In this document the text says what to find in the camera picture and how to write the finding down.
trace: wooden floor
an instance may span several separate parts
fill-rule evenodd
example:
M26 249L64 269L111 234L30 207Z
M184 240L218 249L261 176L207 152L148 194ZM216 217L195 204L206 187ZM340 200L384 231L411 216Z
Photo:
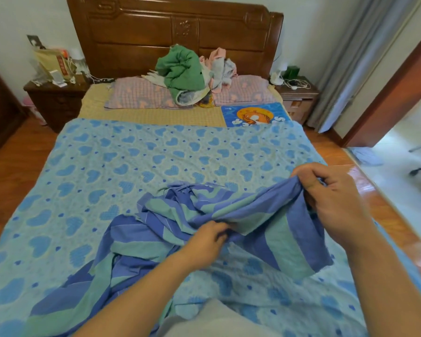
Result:
M327 164L348 172L368 204L371 215L412 259L421 272L421 240L382 198L370 181L347 156L325 135L306 130L316 150ZM45 160L56 140L56 134L29 118L0 150L0 233L17 205L34 186Z

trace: door frame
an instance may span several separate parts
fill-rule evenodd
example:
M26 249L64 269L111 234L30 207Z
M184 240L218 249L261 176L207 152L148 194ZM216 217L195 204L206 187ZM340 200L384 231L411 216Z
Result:
M421 99L421 41L338 143L373 147Z

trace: blue striped fabric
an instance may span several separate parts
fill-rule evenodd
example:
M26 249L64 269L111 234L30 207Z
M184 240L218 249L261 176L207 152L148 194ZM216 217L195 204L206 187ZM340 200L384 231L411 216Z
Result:
M290 277L307 277L333 263L297 177L257 193L186 182L159 193L139 200L138 215L113 219L95 260L33 307L26 336L73 333L210 220L234 224L229 241Z

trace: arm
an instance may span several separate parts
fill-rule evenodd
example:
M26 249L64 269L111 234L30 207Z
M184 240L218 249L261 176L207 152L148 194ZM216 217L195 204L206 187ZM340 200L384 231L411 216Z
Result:
M74 337L146 337L190 272L211 265L227 238L226 223L200 227L188 243L85 323Z
M421 336L421 294L376 229L354 180L318 163L297 167L292 175L298 176L326 231L348 255L370 335Z

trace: green clothing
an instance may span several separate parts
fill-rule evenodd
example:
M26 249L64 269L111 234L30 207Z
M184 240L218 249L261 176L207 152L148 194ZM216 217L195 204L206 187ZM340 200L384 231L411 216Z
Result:
M156 71L165 77L165 86L176 103L181 91L200 91L206 87L200 58L180 45L174 45L166 56L157 60Z

